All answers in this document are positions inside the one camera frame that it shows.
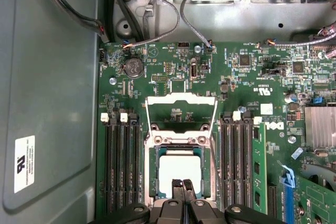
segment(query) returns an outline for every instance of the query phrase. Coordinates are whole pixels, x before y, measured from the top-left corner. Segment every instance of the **motherboard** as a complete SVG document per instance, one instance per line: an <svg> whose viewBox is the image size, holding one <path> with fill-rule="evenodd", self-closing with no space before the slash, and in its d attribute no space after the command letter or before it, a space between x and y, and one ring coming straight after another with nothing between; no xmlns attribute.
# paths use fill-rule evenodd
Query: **motherboard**
<svg viewBox="0 0 336 224"><path fill-rule="evenodd" d="M127 43L100 49L97 217L190 179L221 210L336 223L336 46Z"/></svg>

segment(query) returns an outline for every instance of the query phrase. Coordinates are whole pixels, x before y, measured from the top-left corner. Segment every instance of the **aluminum heatsink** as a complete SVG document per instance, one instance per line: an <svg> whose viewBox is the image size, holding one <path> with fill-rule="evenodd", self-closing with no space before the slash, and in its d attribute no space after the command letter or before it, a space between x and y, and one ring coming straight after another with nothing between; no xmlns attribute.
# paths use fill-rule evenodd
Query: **aluminum heatsink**
<svg viewBox="0 0 336 224"><path fill-rule="evenodd" d="M335 147L336 107L305 108L307 144L314 150Z"/></svg>

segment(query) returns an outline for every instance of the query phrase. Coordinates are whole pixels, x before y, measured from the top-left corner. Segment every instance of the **cable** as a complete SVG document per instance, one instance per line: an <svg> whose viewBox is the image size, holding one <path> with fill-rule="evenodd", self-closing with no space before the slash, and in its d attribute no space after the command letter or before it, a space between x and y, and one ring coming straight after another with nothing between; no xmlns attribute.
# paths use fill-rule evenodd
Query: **cable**
<svg viewBox="0 0 336 224"><path fill-rule="evenodd" d="M92 30L97 33L103 42L108 42L109 39L105 34L105 28L102 22L98 19L86 17L75 9L73 9L66 0L51 0L60 10L66 13L73 21L77 22L82 27Z"/></svg>
<svg viewBox="0 0 336 224"><path fill-rule="evenodd" d="M323 38L323 39L317 39L317 40L313 40L313 41L309 41L309 42L303 42L303 43L278 43L276 42L275 43L275 47L303 47L303 46L310 46L310 45L316 45L316 44L319 44L319 43L323 43L323 42L326 42L332 38L336 37L336 33L335 33L335 30L334 30L334 33L332 35L329 35L328 37L326 38Z"/></svg>
<svg viewBox="0 0 336 224"><path fill-rule="evenodd" d="M130 25L130 28L132 30L132 35L135 38L135 41L139 42L139 41L143 41L143 34L141 31L141 27L137 21L137 19L135 18L135 16L133 15L133 13L131 12L131 10L129 9L129 7L127 6L127 4L125 3L124 0L116 0L126 21L128 22L128 24Z"/></svg>
<svg viewBox="0 0 336 224"><path fill-rule="evenodd" d="M138 43L134 43L134 44L128 44L128 45L124 46L124 48L126 48L126 47L136 47L136 46L144 45L144 44L147 44L147 43L151 43L151 42L157 41L159 39L162 39L163 37L166 37L166 36L172 34L173 32L175 32L175 30L177 29L177 27L180 24L180 15L178 13L178 10L176 9L176 7L173 4L169 3L167 0L157 0L157 1L161 1L164 4L169 5L171 8L173 8L173 10L176 13L176 17L177 17L177 21L176 21L175 27L173 29L171 29L170 31L167 31L167 32L165 32L165 33L163 33L163 34L161 34L161 35L159 35L159 36L157 36L157 37L155 37L153 39L147 39L147 40L145 40L143 42L138 42Z"/></svg>
<svg viewBox="0 0 336 224"><path fill-rule="evenodd" d="M187 20L187 18L184 15L184 6L187 0L182 0L181 6L180 6L180 14L181 14L181 18L182 20L187 24L187 26L194 32L194 34L196 34L198 36L198 38L201 39L201 41L204 42L204 44L207 47L211 47L211 44L209 43L209 41L195 28L193 27L192 24L189 23L189 21Z"/></svg>
<svg viewBox="0 0 336 224"><path fill-rule="evenodd" d="M156 0L150 0L148 2L148 5L154 5L155 2L156 2ZM152 16L153 16L153 12L150 11L150 10L146 10L145 13L143 14L143 17L142 17L143 36L144 36L145 39L150 38L148 17L152 17Z"/></svg>

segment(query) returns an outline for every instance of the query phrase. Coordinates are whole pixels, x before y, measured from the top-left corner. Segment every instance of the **blue expansion slot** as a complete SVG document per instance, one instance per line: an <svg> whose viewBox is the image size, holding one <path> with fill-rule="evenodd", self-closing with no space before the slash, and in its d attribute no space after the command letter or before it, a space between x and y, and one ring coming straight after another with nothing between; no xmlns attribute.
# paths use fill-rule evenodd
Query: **blue expansion slot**
<svg viewBox="0 0 336 224"><path fill-rule="evenodd" d="M294 224L294 195L293 188L285 186L285 221Z"/></svg>
<svg viewBox="0 0 336 224"><path fill-rule="evenodd" d="M283 193L285 194L285 222L287 224L294 224L294 195L293 188L295 188L295 175L291 168L282 165L286 170L285 176L281 178L281 183L284 186Z"/></svg>

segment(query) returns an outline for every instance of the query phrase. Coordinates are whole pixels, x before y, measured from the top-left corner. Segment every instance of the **chip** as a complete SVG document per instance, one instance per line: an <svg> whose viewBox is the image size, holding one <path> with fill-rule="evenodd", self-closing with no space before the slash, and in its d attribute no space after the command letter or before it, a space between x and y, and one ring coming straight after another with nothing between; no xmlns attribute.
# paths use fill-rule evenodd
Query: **chip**
<svg viewBox="0 0 336 224"><path fill-rule="evenodd" d="M239 65L241 67L249 67L251 65L249 55L239 55Z"/></svg>
<svg viewBox="0 0 336 224"><path fill-rule="evenodd" d="M305 71L305 64L303 61L296 61L293 62L293 73L304 73Z"/></svg>

